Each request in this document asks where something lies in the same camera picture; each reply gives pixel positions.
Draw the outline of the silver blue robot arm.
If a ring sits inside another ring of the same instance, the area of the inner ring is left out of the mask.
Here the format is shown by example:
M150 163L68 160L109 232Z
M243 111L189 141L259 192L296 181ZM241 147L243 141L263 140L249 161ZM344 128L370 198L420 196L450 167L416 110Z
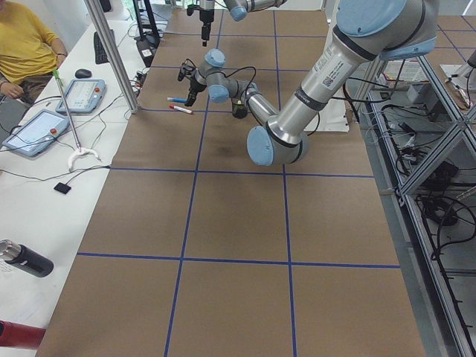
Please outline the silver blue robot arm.
M247 137L255 164L292 164L308 151L305 128L362 63L406 60L434 49L439 8L438 1L340 1L330 44L281 110L252 81L226 77L225 54L217 48L199 66L181 65L178 80L190 81L187 106L208 91L214 103L240 101L255 116L259 126Z
M266 10L270 7L280 7L286 2L287 0L230 0L224 1L224 6L232 19L235 22L239 22L248 13ZM202 23L201 39L203 47L206 47L210 40L211 27L215 16L215 4L215 1L196 1L187 8L188 16L191 16L195 10L199 12L199 20Z

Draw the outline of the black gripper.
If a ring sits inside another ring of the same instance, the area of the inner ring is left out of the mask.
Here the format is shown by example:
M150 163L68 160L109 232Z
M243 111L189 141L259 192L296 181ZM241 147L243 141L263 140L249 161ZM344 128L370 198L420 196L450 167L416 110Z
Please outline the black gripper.
M201 28L201 40L202 46L208 45L210 40L210 27L214 22L215 10L214 9L203 9L199 11L199 18L203 26Z
M196 102L196 96L205 90L205 85L196 79L195 75L190 76L190 88L185 106L192 106Z

